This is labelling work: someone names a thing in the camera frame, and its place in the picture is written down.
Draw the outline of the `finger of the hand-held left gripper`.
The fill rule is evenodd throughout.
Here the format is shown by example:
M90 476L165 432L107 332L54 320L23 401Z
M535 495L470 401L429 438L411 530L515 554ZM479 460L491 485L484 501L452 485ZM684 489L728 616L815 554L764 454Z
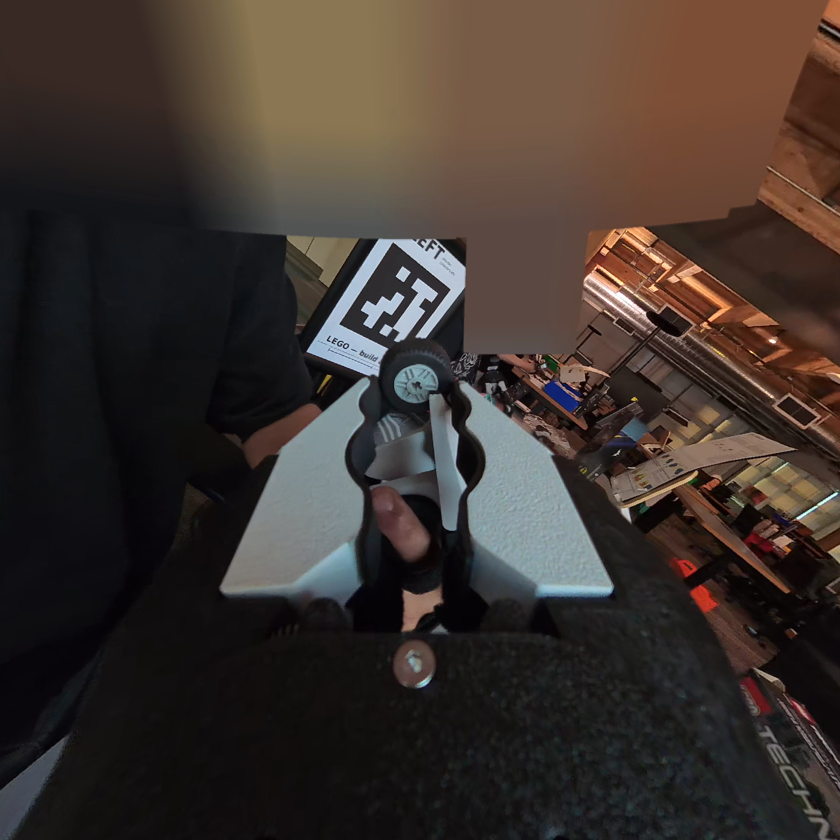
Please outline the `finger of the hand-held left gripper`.
M374 428L372 480L398 480L435 468L431 424L414 415L388 413Z
M446 531L456 532L466 481L457 466L459 435L453 425L452 409L439 393L429 397L429 419L442 524Z

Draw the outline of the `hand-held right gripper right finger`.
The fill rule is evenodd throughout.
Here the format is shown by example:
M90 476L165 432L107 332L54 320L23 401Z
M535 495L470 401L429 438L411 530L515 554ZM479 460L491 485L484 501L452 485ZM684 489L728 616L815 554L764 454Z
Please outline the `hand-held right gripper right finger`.
M465 496L469 587L485 602L606 599L613 581L550 451L470 386L464 433L479 451Z

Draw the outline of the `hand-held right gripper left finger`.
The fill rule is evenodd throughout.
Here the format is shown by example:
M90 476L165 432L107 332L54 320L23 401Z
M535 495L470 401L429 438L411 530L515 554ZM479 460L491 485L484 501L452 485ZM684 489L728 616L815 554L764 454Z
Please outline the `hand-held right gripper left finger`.
M362 586L356 544L366 486L352 476L347 457L371 387L371 378L359 380L280 450L222 595L347 602Z

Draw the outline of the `black lego wheel grey rim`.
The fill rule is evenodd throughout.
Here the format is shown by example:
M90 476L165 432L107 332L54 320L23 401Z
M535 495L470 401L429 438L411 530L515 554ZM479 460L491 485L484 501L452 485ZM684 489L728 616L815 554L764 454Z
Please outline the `black lego wheel grey rim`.
M425 415L431 395L446 396L455 383L451 360L431 339L405 339L385 352L379 383L385 405L399 414Z

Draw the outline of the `person's left forearm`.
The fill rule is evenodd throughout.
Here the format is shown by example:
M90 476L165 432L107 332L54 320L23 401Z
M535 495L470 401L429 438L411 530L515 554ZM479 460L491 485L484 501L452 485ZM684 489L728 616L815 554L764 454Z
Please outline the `person's left forearm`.
M319 407L313 403L308 403L289 415L255 431L244 440L242 445L248 466L256 469L263 460L277 455L285 445L305 427L313 423L321 413Z

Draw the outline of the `black lego set box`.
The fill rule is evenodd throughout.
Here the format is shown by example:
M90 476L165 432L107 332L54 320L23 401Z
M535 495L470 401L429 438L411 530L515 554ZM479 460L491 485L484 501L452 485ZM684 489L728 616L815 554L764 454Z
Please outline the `black lego set box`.
M777 677L752 668L739 686L764 750L814 838L838 839L838 750Z

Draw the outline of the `person's left hand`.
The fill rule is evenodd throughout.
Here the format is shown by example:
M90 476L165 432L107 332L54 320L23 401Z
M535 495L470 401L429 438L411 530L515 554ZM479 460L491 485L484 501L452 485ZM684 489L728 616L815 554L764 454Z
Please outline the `person's left hand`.
M409 564L425 560L431 535L405 499L392 487L374 486L371 501L377 526L399 558Z

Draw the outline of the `wooden work table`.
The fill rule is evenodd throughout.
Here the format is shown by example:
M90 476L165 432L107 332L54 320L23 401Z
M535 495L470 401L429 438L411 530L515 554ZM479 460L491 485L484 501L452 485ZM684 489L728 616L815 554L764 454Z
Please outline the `wooden work table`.
M542 383L540 379L536 379L530 373L517 366L512 367L512 373L530 394L530 396L527 397L527 399L530 400L530 407L540 404L544 410L550 411L552 414L559 417L561 422L572 424L582 432L589 430L589 427L584 419L574 415L571 411L567 410L563 405L554 400L548 393L546 393L546 391L544 391L544 383Z

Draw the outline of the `black monitor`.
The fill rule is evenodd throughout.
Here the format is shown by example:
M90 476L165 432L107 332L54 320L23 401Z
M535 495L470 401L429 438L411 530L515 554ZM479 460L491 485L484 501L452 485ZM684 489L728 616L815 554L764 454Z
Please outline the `black monitor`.
M643 408L641 419L648 424L661 414L670 403L662 390L643 375L631 371L628 367L614 373L606 381L610 396L616 407L623 407L635 399Z

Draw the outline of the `person's black clothing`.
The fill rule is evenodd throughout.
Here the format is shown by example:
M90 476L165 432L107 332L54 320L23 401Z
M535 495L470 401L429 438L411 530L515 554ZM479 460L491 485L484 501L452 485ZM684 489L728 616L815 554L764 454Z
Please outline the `person's black clothing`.
M312 403L287 237L2 210L2 764L61 739L196 437Z

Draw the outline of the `black hanging lamp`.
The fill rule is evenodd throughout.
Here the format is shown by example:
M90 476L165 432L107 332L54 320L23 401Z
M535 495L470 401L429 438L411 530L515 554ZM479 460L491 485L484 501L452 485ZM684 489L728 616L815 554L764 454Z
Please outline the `black hanging lamp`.
M656 329L676 339L685 336L696 326L670 306L663 306L659 311L646 311L645 315Z

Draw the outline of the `silver ventilation duct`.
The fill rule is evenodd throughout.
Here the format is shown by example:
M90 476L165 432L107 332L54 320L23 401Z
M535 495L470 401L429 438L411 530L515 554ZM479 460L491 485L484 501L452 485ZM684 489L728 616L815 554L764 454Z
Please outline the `silver ventilation duct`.
M770 374L758 365L721 346L716 337L705 338L696 331L681 337L662 332L654 336L651 349L708 393L722 396L738 413L778 436L795 436L823 457L838 462L838 415L805 398L790 382ZM815 415L805 427L781 411L784 401L796 401Z

